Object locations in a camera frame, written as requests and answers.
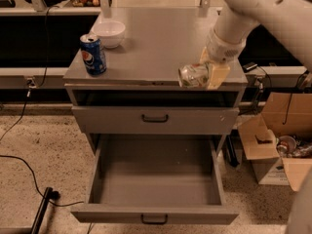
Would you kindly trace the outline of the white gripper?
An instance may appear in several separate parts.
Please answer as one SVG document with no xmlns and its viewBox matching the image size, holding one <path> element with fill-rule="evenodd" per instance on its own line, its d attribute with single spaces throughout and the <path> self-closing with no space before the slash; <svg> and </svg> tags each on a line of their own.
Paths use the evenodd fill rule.
<svg viewBox="0 0 312 234">
<path fill-rule="evenodd" d="M 230 66 L 224 63 L 236 59 L 245 47 L 245 39 L 238 44 L 227 43 L 220 39 L 213 29 L 209 31 L 206 48 L 203 49 L 199 62 L 204 64 L 210 60 L 218 63 L 210 63 L 208 65 L 208 90 L 217 90 L 220 87 L 230 72 Z"/>
</svg>

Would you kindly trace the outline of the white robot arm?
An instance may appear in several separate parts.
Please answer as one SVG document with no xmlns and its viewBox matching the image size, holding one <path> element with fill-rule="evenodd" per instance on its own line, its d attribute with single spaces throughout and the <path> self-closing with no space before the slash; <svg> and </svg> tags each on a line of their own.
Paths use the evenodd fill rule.
<svg viewBox="0 0 312 234">
<path fill-rule="evenodd" d="M 231 58 L 226 53 L 241 52 L 251 31 L 260 24 L 312 71 L 312 4 L 306 0 L 224 0 L 209 31 L 202 61 L 227 64 Z"/>
</svg>

